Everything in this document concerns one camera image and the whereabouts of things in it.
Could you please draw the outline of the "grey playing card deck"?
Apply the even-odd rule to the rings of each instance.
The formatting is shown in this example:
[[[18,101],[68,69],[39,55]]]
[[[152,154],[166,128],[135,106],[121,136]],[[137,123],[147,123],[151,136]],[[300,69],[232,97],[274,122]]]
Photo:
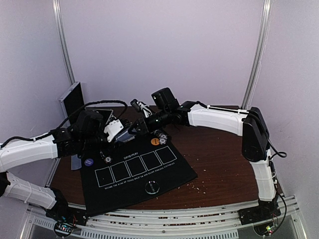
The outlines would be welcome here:
[[[135,129],[125,129],[123,132],[118,133],[115,137],[115,142],[128,142],[135,138],[137,132]]]

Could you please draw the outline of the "right aluminium frame post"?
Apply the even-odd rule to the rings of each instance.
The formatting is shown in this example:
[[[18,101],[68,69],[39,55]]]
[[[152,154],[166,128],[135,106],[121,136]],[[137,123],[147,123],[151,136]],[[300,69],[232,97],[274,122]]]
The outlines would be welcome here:
[[[244,98],[241,104],[241,109],[248,109],[251,105],[251,101],[255,92],[255,88],[257,85],[259,72],[260,72],[260,65],[261,65],[261,59],[262,55],[266,46],[267,37],[268,37],[268,31],[269,31],[269,24],[270,24],[270,18],[271,18],[271,10],[272,10],[272,0],[264,0],[263,1],[263,10],[262,10],[262,16],[260,21],[260,28],[259,28],[259,35],[255,50],[255,55],[249,75],[248,84],[246,87],[246,91],[244,94]]]

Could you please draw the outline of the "orange big blind button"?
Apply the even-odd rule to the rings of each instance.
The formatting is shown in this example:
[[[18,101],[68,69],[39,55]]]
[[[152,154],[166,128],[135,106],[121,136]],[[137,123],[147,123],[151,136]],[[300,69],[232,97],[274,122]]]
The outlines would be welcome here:
[[[160,140],[158,138],[151,139],[151,144],[154,146],[160,145]]]

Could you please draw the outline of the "poker chip pile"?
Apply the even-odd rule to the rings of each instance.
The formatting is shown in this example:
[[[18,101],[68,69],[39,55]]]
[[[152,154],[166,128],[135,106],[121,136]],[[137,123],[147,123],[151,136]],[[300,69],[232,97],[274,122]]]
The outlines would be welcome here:
[[[100,157],[107,164],[112,162],[112,158],[107,156],[103,151],[100,151]]]
[[[167,135],[165,133],[163,133],[161,130],[156,130],[154,134],[159,139],[160,144],[166,144]]]

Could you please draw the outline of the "aluminium frame post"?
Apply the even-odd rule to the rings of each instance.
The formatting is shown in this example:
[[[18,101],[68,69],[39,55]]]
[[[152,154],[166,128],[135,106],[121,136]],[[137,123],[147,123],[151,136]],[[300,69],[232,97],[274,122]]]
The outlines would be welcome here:
[[[72,65],[71,65],[71,61],[69,57],[67,41],[66,41],[65,32],[64,32],[60,1],[53,0],[52,5],[53,5],[53,13],[54,13],[54,17],[55,17],[55,21],[57,25],[59,41],[60,41],[60,46],[62,50],[62,56],[63,56],[63,61],[64,61],[67,77],[70,82],[70,85],[73,85],[75,83],[75,78],[74,78],[74,73],[73,73],[73,69],[72,69]]]
[[[261,59],[262,55],[266,46],[267,37],[268,37],[268,31],[269,31],[269,24],[270,24],[270,18],[271,18],[271,10],[272,10],[272,0],[264,0],[263,1],[263,10],[262,10],[262,16],[260,21],[260,28],[259,28],[259,35],[255,50],[255,55],[249,75],[248,84],[246,87],[246,91],[244,94],[244,98],[241,104],[241,109],[248,109],[251,105],[251,101],[255,92],[255,88],[257,85],[259,72],[260,72],[260,65],[261,65]]]

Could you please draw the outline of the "black dealer button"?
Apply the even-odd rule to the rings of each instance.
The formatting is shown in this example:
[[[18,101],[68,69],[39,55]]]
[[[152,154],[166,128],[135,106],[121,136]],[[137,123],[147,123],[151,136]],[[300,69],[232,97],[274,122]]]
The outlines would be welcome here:
[[[160,190],[160,186],[156,181],[148,181],[145,184],[145,192],[149,195],[157,194]]]

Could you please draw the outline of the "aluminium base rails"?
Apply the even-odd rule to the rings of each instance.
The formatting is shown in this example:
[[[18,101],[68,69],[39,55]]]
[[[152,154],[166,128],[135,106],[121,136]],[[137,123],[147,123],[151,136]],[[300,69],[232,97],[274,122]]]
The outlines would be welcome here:
[[[261,227],[279,229],[273,239],[306,239],[303,217],[294,196],[279,200],[280,216],[242,224],[238,211],[257,201],[180,210],[129,210],[91,217],[84,226],[62,234],[64,239],[262,239]]]

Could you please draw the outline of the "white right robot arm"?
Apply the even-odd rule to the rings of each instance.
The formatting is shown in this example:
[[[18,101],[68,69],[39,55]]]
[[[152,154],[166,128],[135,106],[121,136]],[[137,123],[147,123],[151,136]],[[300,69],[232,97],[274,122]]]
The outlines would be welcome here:
[[[258,187],[258,206],[241,210],[241,216],[257,216],[265,220],[274,215],[278,208],[275,170],[272,163],[269,131],[260,110],[232,110],[212,107],[199,101],[186,101],[179,105],[176,100],[158,103],[159,112],[153,112],[136,99],[131,106],[144,117],[136,120],[129,128],[130,134],[153,133],[159,143],[165,143],[167,136],[160,129],[176,123],[185,126],[202,126],[231,132],[242,137],[242,155],[253,168]]]

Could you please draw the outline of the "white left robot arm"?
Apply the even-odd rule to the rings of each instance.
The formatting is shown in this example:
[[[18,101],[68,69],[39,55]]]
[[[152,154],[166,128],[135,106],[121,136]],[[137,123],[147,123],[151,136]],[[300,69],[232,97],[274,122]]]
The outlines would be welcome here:
[[[11,170],[44,160],[105,149],[115,135],[108,128],[94,132],[60,128],[33,138],[14,136],[8,139],[0,146],[0,195],[38,205],[52,211],[61,221],[69,220],[72,211],[59,190],[21,179]]]

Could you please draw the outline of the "black poker play mat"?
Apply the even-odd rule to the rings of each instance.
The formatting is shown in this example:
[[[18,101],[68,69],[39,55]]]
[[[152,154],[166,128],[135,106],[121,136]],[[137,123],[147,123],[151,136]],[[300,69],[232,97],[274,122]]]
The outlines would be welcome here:
[[[197,178],[170,140],[154,146],[151,144],[153,138],[149,134],[125,143],[108,164],[98,151],[83,155],[80,174],[87,216],[144,202]],[[88,158],[94,160],[90,167],[84,165]],[[145,192],[148,181],[159,184],[157,194]]]

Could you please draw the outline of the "blue patterned playing card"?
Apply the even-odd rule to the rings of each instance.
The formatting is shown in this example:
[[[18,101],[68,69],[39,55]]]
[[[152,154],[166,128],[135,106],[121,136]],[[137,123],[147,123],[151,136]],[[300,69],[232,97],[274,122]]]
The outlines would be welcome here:
[[[82,167],[81,158],[79,158],[77,155],[71,156],[71,170],[79,170]]]

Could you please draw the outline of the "left aluminium frame post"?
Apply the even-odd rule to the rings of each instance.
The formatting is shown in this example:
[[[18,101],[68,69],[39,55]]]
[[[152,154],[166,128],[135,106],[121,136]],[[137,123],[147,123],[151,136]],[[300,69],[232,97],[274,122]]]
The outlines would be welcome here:
[[[74,78],[74,73],[73,73],[73,69],[72,69],[72,65],[71,65],[71,61],[69,57],[67,41],[66,41],[65,32],[64,32],[60,1],[53,0],[52,5],[53,5],[53,13],[54,13],[54,17],[55,17],[55,21],[57,25],[59,41],[60,41],[60,46],[62,50],[62,56],[63,56],[63,61],[64,61],[67,77],[70,82],[70,85],[73,85],[75,83],[75,78]]]

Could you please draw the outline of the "purple small blind button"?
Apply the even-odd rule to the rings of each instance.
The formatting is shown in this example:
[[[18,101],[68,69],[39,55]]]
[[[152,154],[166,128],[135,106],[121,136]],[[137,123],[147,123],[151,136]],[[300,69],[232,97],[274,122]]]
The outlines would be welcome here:
[[[94,164],[94,160],[92,158],[88,158],[84,161],[84,165],[90,167]]]

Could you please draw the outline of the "aluminium poker chip case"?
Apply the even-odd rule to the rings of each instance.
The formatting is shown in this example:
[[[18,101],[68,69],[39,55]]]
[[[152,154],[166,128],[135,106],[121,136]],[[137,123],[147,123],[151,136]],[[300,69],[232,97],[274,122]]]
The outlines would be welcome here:
[[[84,99],[81,83],[75,82],[74,84],[72,84],[71,87],[59,99],[59,102],[62,107],[64,118],[67,118],[75,110],[83,106]],[[113,110],[108,109],[107,107],[88,106],[85,109],[100,113],[107,121],[109,121],[111,116],[113,115]]]

